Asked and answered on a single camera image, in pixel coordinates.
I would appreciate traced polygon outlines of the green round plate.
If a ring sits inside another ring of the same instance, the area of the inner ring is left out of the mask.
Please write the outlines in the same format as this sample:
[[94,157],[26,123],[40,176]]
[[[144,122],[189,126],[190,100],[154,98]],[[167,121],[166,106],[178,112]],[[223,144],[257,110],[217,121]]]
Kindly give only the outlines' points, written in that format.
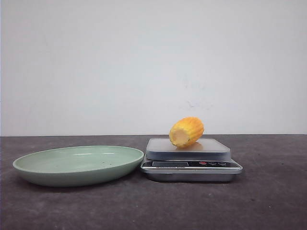
[[12,165],[20,177],[33,184],[75,187],[121,178],[143,158],[143,151],[130,147],[76,146],[27,154]]

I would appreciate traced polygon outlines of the silver digital kitchen scale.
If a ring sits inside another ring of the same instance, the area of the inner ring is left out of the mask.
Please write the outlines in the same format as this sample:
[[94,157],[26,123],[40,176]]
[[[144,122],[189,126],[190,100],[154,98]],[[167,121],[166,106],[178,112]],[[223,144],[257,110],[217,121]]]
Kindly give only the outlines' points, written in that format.
[[179,149],[167,138],[151,138],[140,169],[153,181],[229,182],[243,172],[231,150],[213,138]]

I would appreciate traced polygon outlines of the yellow corn cob piece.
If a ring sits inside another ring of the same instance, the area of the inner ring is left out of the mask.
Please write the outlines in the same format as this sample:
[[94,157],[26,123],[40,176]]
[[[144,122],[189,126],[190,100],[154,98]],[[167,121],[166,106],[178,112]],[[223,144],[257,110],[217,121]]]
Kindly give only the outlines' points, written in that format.
[[185,117],[176,122],[169,132],[170,142],[178,148],[194,144],[204,133],[203,122],[197,117]]

